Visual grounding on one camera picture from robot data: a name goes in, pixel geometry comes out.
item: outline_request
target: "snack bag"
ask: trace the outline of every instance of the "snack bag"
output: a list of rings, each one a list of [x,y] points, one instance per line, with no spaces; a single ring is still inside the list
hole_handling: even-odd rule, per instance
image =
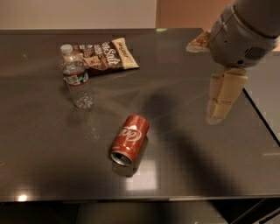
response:
[[[139,67],[124,38],[104,42],[101,45],[74,45],[73,49],[87,62],[89,76]]]

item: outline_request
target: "plastic bottle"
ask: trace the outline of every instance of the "plastic bottle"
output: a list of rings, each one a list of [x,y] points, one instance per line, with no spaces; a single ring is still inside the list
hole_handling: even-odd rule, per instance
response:
[[[83,60],[77,52],[74,52],[71,45],[63,45],[60,50],[61,69],[73,102],[80,109],[89,109],[94,100],[90,93],[88,73]]]

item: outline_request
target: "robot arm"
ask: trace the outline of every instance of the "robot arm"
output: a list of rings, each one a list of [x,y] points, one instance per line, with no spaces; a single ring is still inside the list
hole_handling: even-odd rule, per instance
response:
[[[209,50],[225,67],[252,67],[277,46],[280,1],[236,0],[213,25]]]
[[[277,46],[280,34],[279,0],[236,0],[214,23],[186,48],[209,51],[225,70],[210,80],[207,121],[223,120],[246,83],[246,67],[256,65]]]

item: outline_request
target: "glossy table surface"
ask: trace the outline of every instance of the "glossy table surface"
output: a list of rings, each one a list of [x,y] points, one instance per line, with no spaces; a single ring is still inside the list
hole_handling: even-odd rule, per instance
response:
[[[280,142],[279,62],[280,52],[271,52],[258,65],[248,70],[248,83],[245,87],[278,142]]]
[[[186,52],[201,29],[0,31],[0,201],[229,199],[280,196],[280,152],[241,94],[206,123],[209,53]],[[59,67],[65,43],[125,37],[140,68],[90,79],[74,106]],[[150,130],[135,167],[109,154],[125,119]]]

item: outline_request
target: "red soda can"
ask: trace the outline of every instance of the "red soda can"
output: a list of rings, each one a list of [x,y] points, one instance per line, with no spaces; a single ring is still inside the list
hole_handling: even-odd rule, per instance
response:
[[[149,123],[140,115],[130,115],[114,141],[112,159],[119,165],[131,165],[139,155],[149,127]]]

